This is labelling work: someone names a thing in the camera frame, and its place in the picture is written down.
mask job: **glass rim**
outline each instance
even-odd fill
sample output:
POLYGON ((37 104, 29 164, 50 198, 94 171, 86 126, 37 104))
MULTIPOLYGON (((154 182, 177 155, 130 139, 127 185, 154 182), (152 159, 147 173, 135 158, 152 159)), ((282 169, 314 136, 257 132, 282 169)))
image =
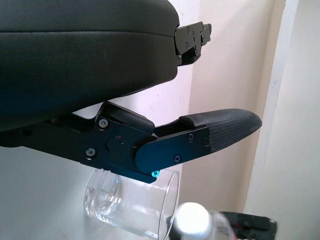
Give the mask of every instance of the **glass rim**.
POLYGON ((160 213, 160 219, 159 219, 159 226, 158 226, 158 240, 162 240, 160 238, 160 235, 161 235, 161 226, 162 226, 162 223, 163 223, 163 215, 164 215, 164 211, 165 211, 165 205, 166 205, 166 202, 167 202, 167 197, 168 197, 168 193, 169 193, 169 189, 170 187, 172 186, 172 183, 174 181, 174 179, 177 177, 177 191, 176 191, 176 196, 175 196, 175 203, 174 203, 174 208, 173 208, 173 213, 172 213, 172 218, 170 220, 170 226, 169 228, 167 229, 166 233, 165 233, 165 236, 164 236, 164 240, 168 238, 169 236, 169 233, 171 231, 171 228, 173 226, 173 223, 174 223, 174 217, 175 217, 175 214, 176 214, 176 210, 177 210, 177 206, 178 206, 178 202, 179 202, 179 194, 180 194, 180 173, 178 171, 172 171, 173 174, 169 180, 169 183, 168 185, 166 186, 166 189, 165 189, 165 196, 164 196, 164 199, 163 199, 163 203, 162 203, 162 207, 161 207, 161 213, 160 213))

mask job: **beige wall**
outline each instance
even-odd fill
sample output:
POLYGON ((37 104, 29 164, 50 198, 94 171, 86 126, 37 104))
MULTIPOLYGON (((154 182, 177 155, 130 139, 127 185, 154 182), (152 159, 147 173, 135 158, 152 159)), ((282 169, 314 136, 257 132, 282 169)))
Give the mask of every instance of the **beige wall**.
MULTIPOLYGON (((284 0, 201 2, 199 19, 212 24, 212 35, 193 67, 191 114, 240 108, 262 117, 283 9, 284 0)), ((242 211, 258 134, 185 163, 181 202, 242 211)))
POLYGON ((320 239, 319 10, 319 0, 298 2, 262 177, 249 208, 278 222, 278 240, 320 239))

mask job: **bolt head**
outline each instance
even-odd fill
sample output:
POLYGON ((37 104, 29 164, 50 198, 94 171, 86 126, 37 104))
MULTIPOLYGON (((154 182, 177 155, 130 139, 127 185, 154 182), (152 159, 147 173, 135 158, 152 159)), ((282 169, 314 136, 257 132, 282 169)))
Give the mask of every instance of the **bolt head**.
POLYGON ((102 129, 108 127, 108 124, 109 124, 109 123, 108 123, 108 121, 107 121, 106 119, 101 119, 101 120, 99 121, 99 127, 102 128, 102 129))
POLYGON ((88 149, 85 151, 85 154, 86 154, 88 157, 93 157, 94 155, 96 155, 96 150, 94 150, 93 148, 88 148, 88 149))
POLYGON ((209 138, 205 137, 202 141, 202 145, 208 146, 209 145, 209 138))
POLYGON ((195 135, 193 135, 192 133, 190 133, 190 134, 188 135, 188 140, 189 140, 190 142, 192 142, 193 140, 195 140, 195 135))
POLYGON ((175 156, 173 159, 174 163, 176 163, 176 164, 180 163, 181 160, 182 160, 182 158, 180 156, 175 156))

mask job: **screw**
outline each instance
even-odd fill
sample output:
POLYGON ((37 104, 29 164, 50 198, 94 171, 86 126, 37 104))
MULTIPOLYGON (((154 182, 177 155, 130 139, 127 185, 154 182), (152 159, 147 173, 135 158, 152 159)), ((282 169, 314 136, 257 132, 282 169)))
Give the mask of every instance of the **screw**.
POLYGON ((93 157, 93 156, 96 154, 96 150, 94 150, 93 148, 88 148, 88 149, 85 151, 85 154, 86 154, 88 157, 93 157))
POLYGON ((102 129, 106 128, 108 126, 108 124, 109 123, 108 123, 108 121, 106 119, 101 119, 99 121, 99 127, 102 128, 102 129))
POLYGON ((173 159, 174 163, 178 164, 181 162, 181 157, 180 156, 175 156, 173 159))
POLYGON ((189 140, 190 142, 192 142, 193 140, 195 140, 195 135, 193 135, 192 133, 190 133, 189 136, 188 136, 188 140, 189 140))
POLYGON ((153 173, 151 173, 152 177, 156 178, 160 175, 159 171, 154 171, 153 173))
POLYGON ((209 145, 209 138, 205 137, 202 141, 202 145, 208 146, 209 145))

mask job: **water bottle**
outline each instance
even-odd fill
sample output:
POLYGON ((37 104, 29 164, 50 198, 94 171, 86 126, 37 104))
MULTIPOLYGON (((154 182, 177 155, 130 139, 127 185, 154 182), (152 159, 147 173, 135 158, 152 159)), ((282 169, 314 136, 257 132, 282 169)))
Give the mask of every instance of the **water bottle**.
POLYGON ((220 212, 187 202, 180 205, 173 219, 170 240, 236 240, 227 220, 220 212))

